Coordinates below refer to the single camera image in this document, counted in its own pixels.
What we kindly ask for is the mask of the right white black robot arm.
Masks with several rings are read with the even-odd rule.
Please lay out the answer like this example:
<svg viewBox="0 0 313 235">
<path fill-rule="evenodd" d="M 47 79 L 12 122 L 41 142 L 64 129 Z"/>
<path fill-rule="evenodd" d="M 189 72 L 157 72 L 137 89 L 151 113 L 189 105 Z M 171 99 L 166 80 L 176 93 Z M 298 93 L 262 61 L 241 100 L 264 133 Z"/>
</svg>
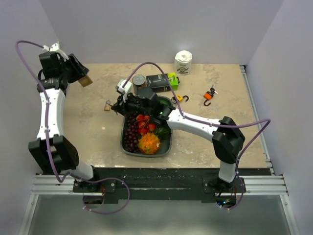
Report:
<svg viewBox="0 0 313 235">
<path fill-rule="evenodd" d="M 213 143 L 215 155 L 220 160 L 218 187 L 223 192 L 230 192 L 235 187 L 237 158 L 245 137 L 233 119 L 210 119 L 182 112 L 173 105 L 162 103 L 148 87 L 139 89 L 137 95 L 132 93 L 132 88 L 122 85 L 115 88 L 119 97 L 112 109 L 117 113 L 124 116 L 144 114 L 157 127 L 185 131 Z"/>
</svg>

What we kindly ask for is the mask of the small brass padlock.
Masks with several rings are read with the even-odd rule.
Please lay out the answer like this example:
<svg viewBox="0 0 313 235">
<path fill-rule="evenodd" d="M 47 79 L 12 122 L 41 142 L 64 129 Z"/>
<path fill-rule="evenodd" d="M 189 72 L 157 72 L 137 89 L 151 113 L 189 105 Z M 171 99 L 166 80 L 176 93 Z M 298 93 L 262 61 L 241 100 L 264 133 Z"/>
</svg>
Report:
<svg viewBox="0 0 313 235">
<path fill-rule="evenodd" d="M 111 101 L 107 100 L 105 102 L 104 111 L 110 111 L 111 110 Z"/>
</svg>

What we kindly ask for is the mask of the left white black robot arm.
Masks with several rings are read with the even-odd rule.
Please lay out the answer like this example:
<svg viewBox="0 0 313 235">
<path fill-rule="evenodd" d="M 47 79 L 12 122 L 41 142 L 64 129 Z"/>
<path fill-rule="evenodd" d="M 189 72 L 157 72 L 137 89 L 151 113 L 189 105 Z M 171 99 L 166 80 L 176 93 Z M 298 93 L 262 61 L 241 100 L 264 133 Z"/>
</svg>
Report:
<svg viewBox="0 0 313 235">
<path fill-rule="evenodd" d="M 37 75 L 37 90 L 41 98 L 41 123 L 35 141 L 28 144 L 34 160 L 44 173 L 74 175 L 85 180 L 90 192 L 101 188 L 100 178 L 94 176 L 93 167 L 79 160 L 75 146 L 64 136 L 63 109 L 69 85 L 79 82 L 82 87 L 92 83 L 89 69 L 74 54 L 62 50 L 39 55 L 42 69 Z"/>
</svg>

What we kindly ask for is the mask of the large brass padlock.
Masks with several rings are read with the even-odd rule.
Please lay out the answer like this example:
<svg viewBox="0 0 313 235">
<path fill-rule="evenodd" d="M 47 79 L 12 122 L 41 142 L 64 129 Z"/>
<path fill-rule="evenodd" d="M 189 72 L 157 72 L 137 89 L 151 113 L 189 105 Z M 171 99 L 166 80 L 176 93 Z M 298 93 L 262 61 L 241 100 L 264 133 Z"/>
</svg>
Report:
<svg viewBox="0 0 313 235">
<path fill-rule="evenodd" d="M 83 88 L 93 83 L 92 79 L 88 75 L 80 78 L 78 82 Z"/>
</svg>

